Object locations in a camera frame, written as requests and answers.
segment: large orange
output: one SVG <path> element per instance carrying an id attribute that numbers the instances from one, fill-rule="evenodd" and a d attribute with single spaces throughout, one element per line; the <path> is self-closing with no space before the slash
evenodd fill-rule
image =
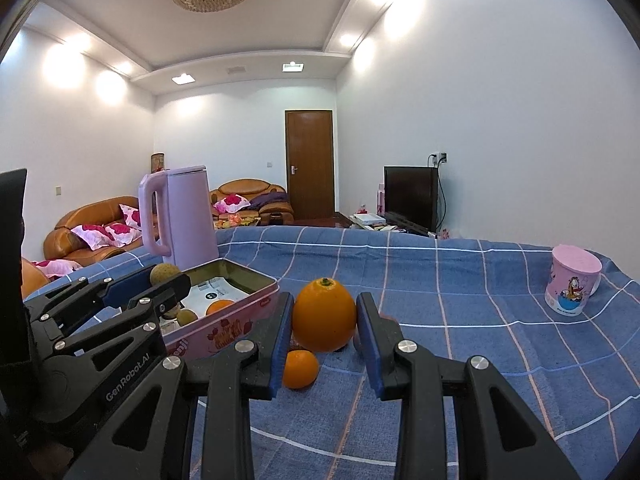
<path id="1" fill-rule="evenodd" d="M 329 278 L 307 283 L 293 306 L 293 336 L 312 352 L 334 352 L 356 328 L 356 304 L 349 291 Z"/>
<path id="2" fill-rule="evenodd" d="M 318 359 L 307 350 L 293 350 L 287 354 L 282 384 L 291 390 L 309 386 L 318 377 Z"/>
<path id="3" fill-rule="evenodd" d="M 214 301 L 207 308 L 206 316 L 208 316 L 209 314 L 213 314 L 214 312 L 217 312 L 217 311 L 221 310 L 222 308 L 225 308 L 226 306 L 229 306 L 232 303 L 233 303 L 233 301 L 231 301 L 231 300 L 217 300 L 217 301 Z"/>

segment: purple blanket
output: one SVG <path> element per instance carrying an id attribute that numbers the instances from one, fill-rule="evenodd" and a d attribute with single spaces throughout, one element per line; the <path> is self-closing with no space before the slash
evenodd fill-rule
<path id="1" fill-rule="evenodd" d="M 270 193 L 262 193 L 251 200 L 251 205 L 246 209 L 258 210 L 272 202 L 288 202 L 289 195 L 283 191 L 271 191 Z"/>

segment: pillow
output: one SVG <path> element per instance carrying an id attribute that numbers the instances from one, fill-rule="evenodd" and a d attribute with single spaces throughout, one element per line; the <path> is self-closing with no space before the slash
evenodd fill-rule
<path id="1" fill-rule="evenodd" d="M 44 260 L 43 262 L 34 262 L 33 265 L 44 272 L 47 278 L 66 276 L 74 270 L 82 269 L 82 265 L 72 260 Z"/>
<path id="2" fill-rule="evenodd" d="M 236 195 L 235 193 L 229 195 L 222 200 L 219 200 L 214 204 L 215 208 L 220 213 L 237 213 L 241 209 L 245 207 L 249 207 L 251 202 L 249 202 L 244 196 Z"/>
<path id="3" fill-rule="evenodd" d="M 140 229 L 130 227 L 121 222 L 109 224 L 105 229 L 113 238 L 113 245 L 116 247 L 129 245 L 142 236 L 142 231 Z"/>
<path id="4" fill-rule="evenodd" d="M 140 229 L 140 210 L 135 207 L 129 207 L 128 205 L 120 204 L 120 209 L 124 215 L 124 223 L 129 227 Z"/>
<path id="5" fill-rule="evenodd" d="M 92 251 L 114 244 L 113 236 L 101 225 L 79 225 L 71 229 L 71 232 L 84 240 Z"/>

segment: blue plaid tablecloth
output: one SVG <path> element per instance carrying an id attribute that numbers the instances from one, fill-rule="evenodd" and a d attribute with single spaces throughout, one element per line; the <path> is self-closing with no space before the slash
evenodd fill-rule
<path id="1" fill-rule="evenodd" d="M 583 480 L 604 479 L 640 428 L 640 286 L 604 256 L 598 290 L 583 314 L 568 318 L 544 300 L 549 248 L 289 226 L 218 231 L 218 242 L 221 256 L 278 278 L 281 290 L 297 294 L 331 276 L 354 297 L 370 292 L 405 337 L 435 354 L 487 356 Z M 158 261 L 139 248 L 68 279 L 117 278 Z M 112 315 L 107 309 L 91 322 Z M 352 346 L 318 357 L 311 388 L 252 401 L 256 478 L 393 478 L 399 403 L 375 398 Z M 201 429 L 204 399 L 199 410 Z M 451 402 L 446 415 L 456 478 Z M 192 478 L 199 478 L 199 438 L 192 459 Z"/>

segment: air vent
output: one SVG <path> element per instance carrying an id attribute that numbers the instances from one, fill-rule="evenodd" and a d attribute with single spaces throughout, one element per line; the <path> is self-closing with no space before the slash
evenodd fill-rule
<path id="1" fill-rule="evenodd" d="M 246 72 L 246 67 L 244 66 L 231 66 L 226 69 L 226 73 L 229 75 L 233 74 L 244 74 Z"/>

